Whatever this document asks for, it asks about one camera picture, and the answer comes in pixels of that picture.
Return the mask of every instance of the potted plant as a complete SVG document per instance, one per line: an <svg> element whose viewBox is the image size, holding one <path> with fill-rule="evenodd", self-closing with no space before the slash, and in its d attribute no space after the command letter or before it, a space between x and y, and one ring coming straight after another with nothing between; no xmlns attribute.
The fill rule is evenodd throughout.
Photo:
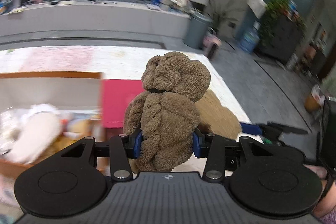
<svg viewBox="0 0 336 224"><path fill-rule="evenodd" d="M274 27L280 15L285 15L289 8L289 0L270 0L267 3L266 11L261 17L260 28L258 30L260 43L263 46L269 45L274 37ZM294 23L297 28L305 32L305 20L299 16Z"/></svg>
<svg viewBox="0 0 336 224"><path fill-rule="evenodd" d="M232 8L234 4L233 0L229 0L224 7L220 4L216 4L215 0L208 0L209 12L205 12L211 19L212 24L211 28L218 34L218 30L222 24L226 22L238 21L236 18L231 17L230 13L232 12L242 12L245 9L243 8Z"/></svg>

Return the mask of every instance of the metal screw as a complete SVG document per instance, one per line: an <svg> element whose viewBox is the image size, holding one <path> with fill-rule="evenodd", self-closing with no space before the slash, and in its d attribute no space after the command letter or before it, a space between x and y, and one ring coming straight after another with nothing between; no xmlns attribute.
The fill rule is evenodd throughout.
<svg viewBox="0 0 336 224"><path fill-rule="evenodd" d="M130 172L128 172L127 170L118 170L114 172L113 175L118 179L125 179L129 177Z"/></svg>
<svg viewBox="0 0 336 224"><path fill-rule="evenodd" d="M210 179L220 179L222 177L222 173L217 170L210 170L205 175Z"/></svg>

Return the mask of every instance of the plush toy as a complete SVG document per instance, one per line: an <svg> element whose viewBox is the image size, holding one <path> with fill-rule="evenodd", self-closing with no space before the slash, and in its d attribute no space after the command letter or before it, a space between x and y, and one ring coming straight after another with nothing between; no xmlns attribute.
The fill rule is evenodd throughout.
<svg viewBox="0 0 336 224"><path fill-rule="evenodd" d="M199 111L198 129L202 133L213 133L229 139L236 139L242 127L237 117L221 102L212 90L207 90L201 100L195 103Z"/></svg>
<svg viewBox="0 0 336 224"><path fill-rule="evenodd" d="M142 75L140 93L127 107L124 133L141 126L140 157L132 170L171 171L192 155L193 131L200 121L195 102L210 84L210 72L180 52L154 56Z"/></svg>

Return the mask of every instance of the bottle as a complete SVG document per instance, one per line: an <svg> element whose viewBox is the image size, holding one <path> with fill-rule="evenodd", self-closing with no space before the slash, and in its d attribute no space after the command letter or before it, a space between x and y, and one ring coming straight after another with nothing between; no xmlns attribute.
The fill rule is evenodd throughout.
<svg viewBox="0 0 336 224"><path fill-rule="evenodd" d="M251 53L259 42L258 29L260 24L255 21L253 27L249 29L240 41L239 47L248 53Z"/></svg>
<svg viewBox="0 0 336 224"><path fill-rule="evenodd" d="M292 70L298 60L299 60L299 58L297 57L297 55L295 53L293 53L292 57L289 59L289 61L286 64L286 69Z"/></svg>

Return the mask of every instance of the trash can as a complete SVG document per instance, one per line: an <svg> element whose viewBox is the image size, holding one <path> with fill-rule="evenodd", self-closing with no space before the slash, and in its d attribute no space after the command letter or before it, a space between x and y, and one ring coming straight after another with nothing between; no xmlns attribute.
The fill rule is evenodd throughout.
<svg viewBox="0 0 336 224"><path fill-rule="evenodd" d="M192 48L202 48L203 38L208 31L212 20L199 12L191 15L189 29L184 39L184 44Z"/></svg>
<svg viewBox="0 0 336 224"><path fill-rule="evenodd" d="M314 85L311 89L311 92L306 97L304 108L312 113L322 107L324 104L325 96L322 93L320 87L318 85Z"/></svg>

